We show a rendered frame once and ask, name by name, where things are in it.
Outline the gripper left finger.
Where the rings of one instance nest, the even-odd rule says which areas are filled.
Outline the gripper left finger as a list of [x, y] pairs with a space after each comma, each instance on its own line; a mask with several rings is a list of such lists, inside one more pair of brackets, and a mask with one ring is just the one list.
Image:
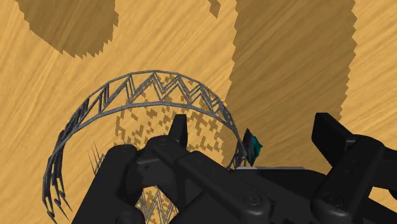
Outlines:
[[71, 224], [145, 224], [136, 203], [149, 186], [177, 207], [170, 224], [270, 224], [268, 197], [186, 145], [186, 116], [176, 115], [169, 133], [143, 150], [109, 149]]

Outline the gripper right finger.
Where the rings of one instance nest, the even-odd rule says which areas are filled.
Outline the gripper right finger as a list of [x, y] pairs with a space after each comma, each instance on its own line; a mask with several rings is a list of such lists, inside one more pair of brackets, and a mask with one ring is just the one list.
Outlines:
[[320, 224], [397, 224], [397, 212], [369, 198], [376, 187], [397, 200], [397, 150], [353, 134], [329, 113], [316, 113], [311, 139], [331, 164], [310, 200]]

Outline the small teal object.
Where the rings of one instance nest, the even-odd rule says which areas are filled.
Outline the small teal object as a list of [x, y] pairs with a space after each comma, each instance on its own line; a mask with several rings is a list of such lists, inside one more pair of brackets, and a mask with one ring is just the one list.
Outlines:
[[254, 136], [249, 129], [246, 129], [242, 143], [246, 151], [246, 159], [250, 166], [253, 166], [263, 145], [260, 144], [256, 136]]

